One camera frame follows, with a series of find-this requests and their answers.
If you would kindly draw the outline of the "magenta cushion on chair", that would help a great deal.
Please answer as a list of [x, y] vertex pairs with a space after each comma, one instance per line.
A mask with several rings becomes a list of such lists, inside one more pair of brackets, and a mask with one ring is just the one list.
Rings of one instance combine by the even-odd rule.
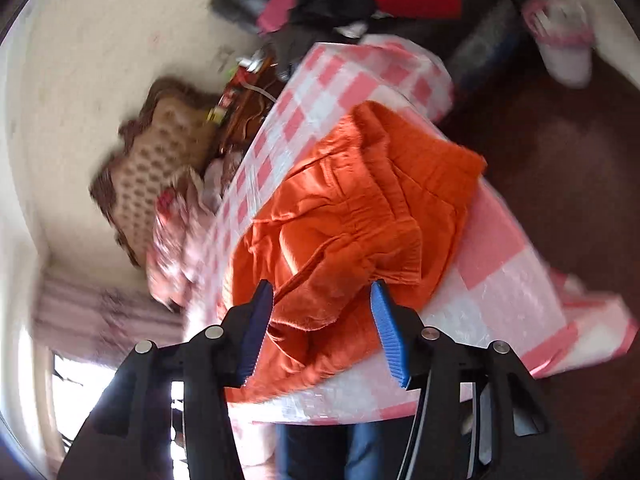
[[288, 22], [288, 14], [296, 0], [269, 0], [258, 16], [257, 25], [263, 34], [278, 32]]

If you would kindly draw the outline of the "pink curtain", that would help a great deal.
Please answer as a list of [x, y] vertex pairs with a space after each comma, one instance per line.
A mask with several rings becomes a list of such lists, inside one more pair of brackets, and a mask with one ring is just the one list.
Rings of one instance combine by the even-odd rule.
[[47, 272], [32, 310], [32, 338], [69, 359], [117, 366], [139, 341], [183, 341], [183, 319], [144, 292]]

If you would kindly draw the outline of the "tufted wooden headboard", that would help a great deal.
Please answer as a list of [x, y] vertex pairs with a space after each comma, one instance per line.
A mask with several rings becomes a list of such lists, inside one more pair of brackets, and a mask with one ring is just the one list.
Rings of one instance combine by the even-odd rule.
[[202, 171], [218, 144], [217, 93], [172, 77], [152, 83], [140, 112], [118, 128], [120, 145], [104, 160], [89, 194], [136, 268], [146, 266], [157, 197], [179, 169]]

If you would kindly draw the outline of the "folded floral quilt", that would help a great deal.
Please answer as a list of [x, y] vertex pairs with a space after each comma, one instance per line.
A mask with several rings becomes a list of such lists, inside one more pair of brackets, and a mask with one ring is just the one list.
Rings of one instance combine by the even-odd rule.
[[205, 237], [229, 184], [225, 172], [221, 158], [205, 174], [182, 167], [156, 199], [146, 276], [152, 297], [170, 310], [186, 308], [193, 296], [198, 266], [205, 259]]

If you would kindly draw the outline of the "black garment on chair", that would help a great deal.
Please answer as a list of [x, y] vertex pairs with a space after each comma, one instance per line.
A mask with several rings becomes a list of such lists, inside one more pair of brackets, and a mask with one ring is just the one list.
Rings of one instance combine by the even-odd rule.
[[315, 44], [356, 44], [375, 12], [374, 0], [296, 0], [286, 25], [268, 36], [280, 81], [292, 77]]

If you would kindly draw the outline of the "white trash bin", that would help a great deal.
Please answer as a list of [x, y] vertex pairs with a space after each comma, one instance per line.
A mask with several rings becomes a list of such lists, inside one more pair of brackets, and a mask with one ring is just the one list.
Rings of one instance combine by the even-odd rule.
[[548, 74], [567, 88], [586, 88], [594, 45], [586, 7], [579, 0], [528, 0], [522, 15]]

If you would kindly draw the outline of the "orange pants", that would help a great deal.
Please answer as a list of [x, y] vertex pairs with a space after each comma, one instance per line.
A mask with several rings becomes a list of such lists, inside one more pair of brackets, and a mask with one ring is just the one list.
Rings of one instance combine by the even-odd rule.
[[378, 352], [370, 286], [422, 309], [462, 239], [484, 158], [363, 102], [288, 173], [240, 238], [225, 308], [274, 289], [254, 374], [233, 403], [311, 388]]

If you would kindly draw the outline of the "person's blue jeans legs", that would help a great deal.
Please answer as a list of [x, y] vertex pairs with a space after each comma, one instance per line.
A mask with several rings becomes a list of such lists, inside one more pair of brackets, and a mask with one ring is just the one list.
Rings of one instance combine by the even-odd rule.
[[375, 422], [277, 425], [278, 479], [384, 479], [384, 445]]

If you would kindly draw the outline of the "dark wooden nightstand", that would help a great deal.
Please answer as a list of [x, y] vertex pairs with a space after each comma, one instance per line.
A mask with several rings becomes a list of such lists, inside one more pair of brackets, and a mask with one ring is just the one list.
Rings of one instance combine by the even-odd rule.
[[251, 58], [239, 59], [215, 108], [219, 122], [216, 157], [250, 146], [283, 88], [272, 55], [258, 51]]

